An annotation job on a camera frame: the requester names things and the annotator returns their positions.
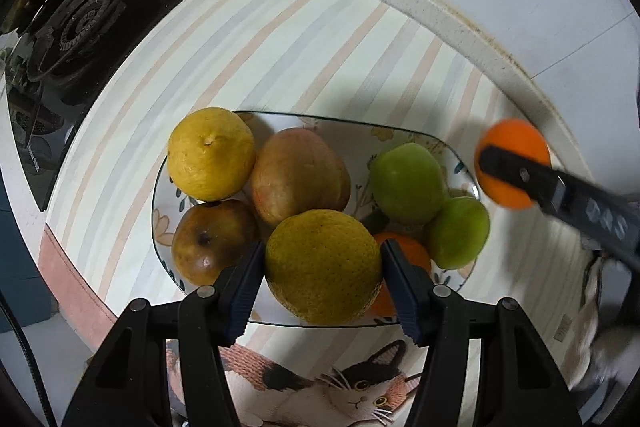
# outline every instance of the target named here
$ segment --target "screw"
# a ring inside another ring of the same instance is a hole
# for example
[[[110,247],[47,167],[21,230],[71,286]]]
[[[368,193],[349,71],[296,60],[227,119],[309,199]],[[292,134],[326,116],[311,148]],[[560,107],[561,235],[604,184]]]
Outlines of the screw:
[[[204,286],[200,286],[200,288],[196,290],[198,297],[202,297],[203,299],[206,299],[207,297],[212,296],[215,292],[216,292],[216,289],[213,288],[213,286],[210,286],[208,284]]]
[[[502,299],[502,305],[511,312],[518,309],[516,299],[512,299],[511,297],[505,297]]]
[[[146,308],[146,299],[133,299],[129,303],[129,309],[132,312],[139,312]]]
[[[438,284],[433,287],[433,294],[436,297],[449,297],[449,295],[451,295],[451,288],[444,284]]]

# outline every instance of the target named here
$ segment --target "black cord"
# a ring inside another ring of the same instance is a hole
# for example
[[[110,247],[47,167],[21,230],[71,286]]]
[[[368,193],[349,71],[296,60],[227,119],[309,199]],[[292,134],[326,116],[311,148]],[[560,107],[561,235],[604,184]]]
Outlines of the black cord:
[[[27,337],[25,336],[24,331],[22,331],[22,328],[20,327],[20,324],[18,324],[14,312],[11,311],[8,302],[4,298],[4,295],[2,295],[2,290],[0,290],[0,309],[2,309],[2,313],[4,313],[4,316],[9,321],[12,330],[14,330],[15,336],[18,339],[20,347],[22,348],[22,352],[24,353],[24,358],[27,360],[29,371],[31,371],[31,378],[33,378],[33,383],[36,386],[38,399],[40,400],[42,410],[44,411],[44,416],[47,420],[47,424],[49,425],[49,427],[58,427],[58,425],[56,424],[56,417],[53,416],[53,409],[51,408],[51,404],[49,403],[47,391],[44,388],[42,375],[40,374],[38,364],[36,363],[36,358],[33,356],[31,346],[27,341]]]

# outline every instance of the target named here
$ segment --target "floral plate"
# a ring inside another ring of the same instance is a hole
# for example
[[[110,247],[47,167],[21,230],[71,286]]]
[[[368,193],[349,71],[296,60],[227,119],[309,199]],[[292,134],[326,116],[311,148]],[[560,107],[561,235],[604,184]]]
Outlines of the floral plate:
[[[370,216],[376,209],[369,188],[369,165],[378,154],[393,149],[403,143],[416,142],[427,147],[442,167],[447,187],[454,195],[462,193],[479,199],[479,191],[473,176],[460,158],[446,143],[428,134],[406,131],[392,127],[371,126],[344,120],[332,120],[314,116],[270,112],[238,112],[254,134],[257,150],[272,134],[291,127],[303,127],[322,137],[329,146],[341,156],[351,176],[351,198],[345,212],[356,219]],[[234,199],[253,205],[245,187]],[[158,259],[174,282],[186,294],[196,286],[188,282],[176,269],[171,254],[171,245],[178,222],[184,213],[198,204],[194,198],[177,188],[166,168],[166,159],[162,163],[152,202],[152,234]],[[399,227],[389,225],[387,230],[402,232],[419,237],[419,227]],[[262,227],[262,237],[267,240],[270,229]],[[460,290],[471,274],[475,263],[459,270],[442,270],[432,263],[431,276],[436,283],[449,285]],[[308,324],[292,315],[271,294],[265,281],[262,281],[255,299],[251,321],[271,325],[308,327]],[[396,317],[377,317],[364,315],[346,327],[388,325],[396,323]]]

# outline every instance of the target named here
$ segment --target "cat face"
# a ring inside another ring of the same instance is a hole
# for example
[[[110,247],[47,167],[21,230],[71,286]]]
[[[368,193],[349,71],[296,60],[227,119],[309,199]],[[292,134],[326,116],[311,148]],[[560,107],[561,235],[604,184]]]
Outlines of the cat face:
[[[405,352],[404,341],[395,341],[365,362],[342,371],[334,367],[318,380],[326,386],[324,393],[331,404],[354,422],[373,419],[386,425],[420,381],[420,375],[407,378],[398,369]]]

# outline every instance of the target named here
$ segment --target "cat ear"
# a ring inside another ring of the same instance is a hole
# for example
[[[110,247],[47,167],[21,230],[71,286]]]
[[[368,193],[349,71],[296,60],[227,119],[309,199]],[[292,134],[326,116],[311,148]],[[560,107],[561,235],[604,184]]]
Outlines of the cat ear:
[[[402,361],[406,352],[405,341],[395,341],[391,344],[386,344],[380,351],[374,353],[369,357],[367,362],[379,363],[380,365],[392,365],[398,367]]]
[[[420,377],[421,376],[422,376],[422,373],[418,373],[417,375],[413,375],[411,377],[406,377],[404,379],[404,384],[406,386],[406,393],[407,394],[409,394],[416,387],[418,387],[418,384],[420,384]]]

